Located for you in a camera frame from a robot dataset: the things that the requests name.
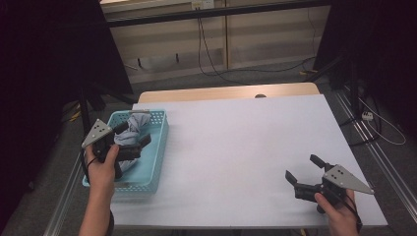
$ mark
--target white tabletop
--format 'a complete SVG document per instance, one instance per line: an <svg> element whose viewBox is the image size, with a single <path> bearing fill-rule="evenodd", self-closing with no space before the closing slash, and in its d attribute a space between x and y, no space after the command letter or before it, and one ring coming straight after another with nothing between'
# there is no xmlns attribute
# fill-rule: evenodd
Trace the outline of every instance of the white tabletop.
<svg viewBox="0 0 417 236"><path fill-rule="evenodd" d="M315 154L366 182L322 95L135 104L165 109L169 133L155 195L111 209L118 226L285 228L328 225L294 198L289 170L319 184ZM387 225L374 196L356 193L364 225Z"/></svg>

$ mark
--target plastic basket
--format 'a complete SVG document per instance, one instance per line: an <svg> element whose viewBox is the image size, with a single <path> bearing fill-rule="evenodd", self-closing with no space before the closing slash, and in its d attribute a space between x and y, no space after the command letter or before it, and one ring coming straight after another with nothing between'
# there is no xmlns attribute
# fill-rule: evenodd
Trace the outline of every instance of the plastic basket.
<svg viewBox="0 0 417 236"><path fill-rule="evenodd" d="M159 184L166 139L168 122L164 110L150 110L150 121L141 127L141 136L150 134L151 142L142 149L138 161L123 172L123 177L115 180L114 198L130 198L154 194ZM111 128L127 121L129 111L114 112L107 123ZM86 177L83 185L89 186Z"/></svg>

